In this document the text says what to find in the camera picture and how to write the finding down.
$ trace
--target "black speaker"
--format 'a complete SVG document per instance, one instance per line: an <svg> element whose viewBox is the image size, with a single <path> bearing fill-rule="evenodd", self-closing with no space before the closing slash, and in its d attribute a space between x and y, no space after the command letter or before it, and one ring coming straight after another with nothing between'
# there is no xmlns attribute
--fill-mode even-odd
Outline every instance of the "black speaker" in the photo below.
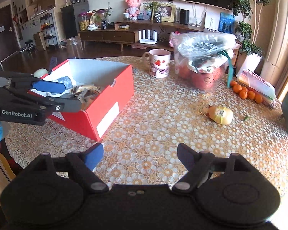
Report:
<svg viewBox="0 0 288 230"><path fill-rule="evenodd" d="M181 9L180 10L180 24L189 24L189 15L190 11L186 9Z"/></svg>

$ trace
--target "floral tablecloth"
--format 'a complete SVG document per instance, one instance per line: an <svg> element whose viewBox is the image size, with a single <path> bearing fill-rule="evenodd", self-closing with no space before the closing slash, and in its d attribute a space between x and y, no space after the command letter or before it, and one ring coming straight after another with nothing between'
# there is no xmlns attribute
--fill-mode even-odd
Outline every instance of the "floral tablecloth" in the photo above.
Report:
<svg viewBox="0 0 288 230"><path fill-rule="evenodd" d="M104 158L96 174L109 186L122 184L174 184L186 173L177 158L178 143L217 157L242 154L279 190L288 181L288 134L283 129L280 103L274 110L251 100L241 100L222 82L213 94L202 94L174 74L168 78L148 74L141 57L107 57L134 67L135 93L103 137ZM228 126L210 120L208 104L223 105L234 112ZM242 121L246 115L250 119ZM42 152L62 157L85 151L94 141L51 120L44 126L11 123L6 137L14 160L26 167Z"/></svg>

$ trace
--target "green ribbon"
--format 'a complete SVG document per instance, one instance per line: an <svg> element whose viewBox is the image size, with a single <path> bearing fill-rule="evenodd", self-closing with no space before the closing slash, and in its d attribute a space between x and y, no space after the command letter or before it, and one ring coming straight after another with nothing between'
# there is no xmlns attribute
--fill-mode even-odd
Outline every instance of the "green ribbon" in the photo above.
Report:
<svg viewBox="0 0 288 230"><path fill-rule="evenodd" d="M232 64L232 60L229 57L228 53L225 50L222 50L219 52L219 54L224 55L228 59L228 79L227 79L227 88L230 88L230 82L233 79L234 76L234 68Z"/></svg>

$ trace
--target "red cardboard box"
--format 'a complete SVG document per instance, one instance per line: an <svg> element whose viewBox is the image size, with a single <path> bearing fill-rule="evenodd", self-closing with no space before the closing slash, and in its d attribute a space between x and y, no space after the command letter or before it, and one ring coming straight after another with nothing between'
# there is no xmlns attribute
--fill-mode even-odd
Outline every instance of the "red cardboard box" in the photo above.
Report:
<svg viewBox="0 0 288 230"><path fill-rule="evenodd" d="M95 84L105 87L86 111L78 113L54 112L50 118L61 125L100 141L101 137L134 94L131 65L91 59L68 59L56 66L43 80L56 81L72 77L75 85ZM62 94L33 92L44 97L60 97Z"/></svg>

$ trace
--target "strawberry print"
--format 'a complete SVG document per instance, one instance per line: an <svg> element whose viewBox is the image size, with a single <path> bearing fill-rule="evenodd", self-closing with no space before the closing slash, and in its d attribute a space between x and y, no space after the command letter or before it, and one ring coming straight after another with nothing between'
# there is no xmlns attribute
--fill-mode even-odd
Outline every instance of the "strawberry print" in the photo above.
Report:
<svg viewBox="0 0 288 230"><path fill-rule="evenodd" d="M155 65L160 66L161 65L161 61L160 60L155 60Z"/></svg>

